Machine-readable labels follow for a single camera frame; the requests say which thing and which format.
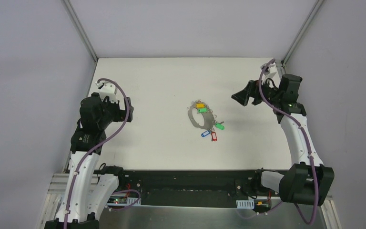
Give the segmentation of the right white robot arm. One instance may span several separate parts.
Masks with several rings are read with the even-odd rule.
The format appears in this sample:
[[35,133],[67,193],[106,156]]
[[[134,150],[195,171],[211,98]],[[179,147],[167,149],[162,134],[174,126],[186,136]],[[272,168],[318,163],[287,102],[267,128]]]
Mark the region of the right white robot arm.
[[271,79],[250,80],[231,98],[242,106],[267,101],[273,107],[287,139],[292,166],[285,173],[259,169],[251,180],[252,191],[262,196],[269,190],[278,193],[283,202],[321,206],[334,181],[331,167],[326,167],[314,148],[307,127],[305,107],[297,101],[302,77],[284,74],[278,86]]

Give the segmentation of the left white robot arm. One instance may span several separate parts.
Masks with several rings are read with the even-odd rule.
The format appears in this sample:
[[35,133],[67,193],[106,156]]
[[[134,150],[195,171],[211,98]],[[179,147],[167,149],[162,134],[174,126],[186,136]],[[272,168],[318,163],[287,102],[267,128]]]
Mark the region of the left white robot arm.
[[125,109],[121,109],[119,101],[108,95],[100,97],[99,93],[81,101],[80,118],[71,137],[70,173],[64,199],[54,219],[45,223],[46,229],[97,229],[111,194],[125,190],[126,180],[120,176],[123,168],[118,166],[105,166],[99,172],[98,184],[91,189],[103,145],[120,132],[118,129],[107,137],[106,128],[112,122],[120,122],[124,127],[132,121],[134,107],[129,97],[124,98],[124,105]]

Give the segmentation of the green tag with key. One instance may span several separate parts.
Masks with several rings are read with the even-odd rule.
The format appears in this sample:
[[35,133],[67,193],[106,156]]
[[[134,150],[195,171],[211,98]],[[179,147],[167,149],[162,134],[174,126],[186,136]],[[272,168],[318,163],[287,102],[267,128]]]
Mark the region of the green tag with key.
[[222,122],[216,122],[216,123],[214,124],[214,126],[215,126],[216,128],[218,128],[218,129],[220,129],[220,130],[224,130],[224,129],[225,129],[224,121],[222,121]]

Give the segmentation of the silver key with red tag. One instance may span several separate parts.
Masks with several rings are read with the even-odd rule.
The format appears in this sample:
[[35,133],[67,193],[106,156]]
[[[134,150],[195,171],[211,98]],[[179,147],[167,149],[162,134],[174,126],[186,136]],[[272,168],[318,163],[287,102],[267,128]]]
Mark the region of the silver key with red tag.
[[217,134],[216,134],[216,132],[212,131],[212,132],[211,132],[211,141],[212,141],[212,142],[215,142],[215,141],[217,141],[217,140],[218,140],[218,138],[217,138]]

